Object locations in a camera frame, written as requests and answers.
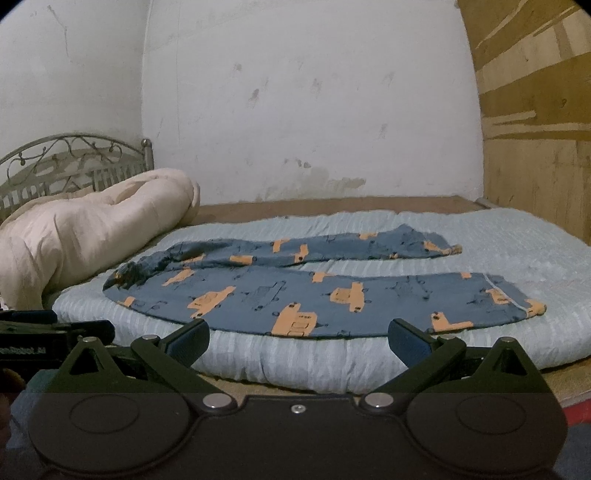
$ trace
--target beige comforter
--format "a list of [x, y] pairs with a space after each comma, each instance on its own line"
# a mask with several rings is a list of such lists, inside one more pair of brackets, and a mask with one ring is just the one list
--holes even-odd
[[41, 310], [41, 296], [80, 283], [176, 226], [191, 224], [199, 186], [183, 172], [152, 170], [102, 192], [42, 197], [0, 225], [0, 296]]

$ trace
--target circular base plate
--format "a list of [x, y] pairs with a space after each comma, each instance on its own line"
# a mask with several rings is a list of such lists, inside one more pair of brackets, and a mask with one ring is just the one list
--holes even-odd
[[190, 411], [162, 393], [46, 393], [29, 428], [40, 455], [68, 471], [118, 473], [153, 462], [184, 436]]
[[422, 393], [408, 407], [407, 424], [423, 448], [449, 465], [526, 472], [560, 451], [564, 419], [555, 403], [551, 394]]

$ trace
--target ornate headboard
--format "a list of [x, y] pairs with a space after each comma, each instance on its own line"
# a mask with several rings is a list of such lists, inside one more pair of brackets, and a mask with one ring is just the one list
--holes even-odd
[[37, 197], [91, 186], [99, 192], [153, 169], [152, 142], [148, 138], [141, 141], [139, 148], [94, 134], [40, 138], [0, 158], [0, 223]]

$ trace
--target light blue mattress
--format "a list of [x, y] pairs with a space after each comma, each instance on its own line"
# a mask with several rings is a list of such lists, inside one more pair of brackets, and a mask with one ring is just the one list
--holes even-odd
[[[330, 216], [290, 217], [243, 224], [207, 224], [170, 232], [136, 255], [135, 260], [180, 241], [238, 238], [273, 241], [347, 232], [380, 232], [407, 223], [436, 232], [463, 253], [432, 260], [330, 261], [295, 267], [358, 277], [417, 275], [458, 271], [502, 275], [530, 298], [547, 304], [541, 317], [460, 333], [468, 345], [490, 346], [513, 336], [539, 368], [591, 355], [591, 247], [532, 215], [512, 209], [461, 215], [372, 211]], [[166, 336], [179, 325], [133, 312], [107, 299], [102, 285], [109, 270], [46, 299], [61, 320], [108, 319], [116, 343], [129, 345], [146, 333]], [[212, 331], [198, 371], [235, 380], [310, 389], [320, 393], [361, 394], [395, 377], [405, 366], [387, 338], [291, 339]]]

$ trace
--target white wall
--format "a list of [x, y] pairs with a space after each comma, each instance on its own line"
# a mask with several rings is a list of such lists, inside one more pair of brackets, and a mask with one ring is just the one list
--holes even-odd
[[25, 0], [0, 23], [0, 157], [67, 131], [141, 139], [149, 7], [150, 0]]
[[482, 194], [453, 0], [153, 0], [142, 122], [203, 203]]

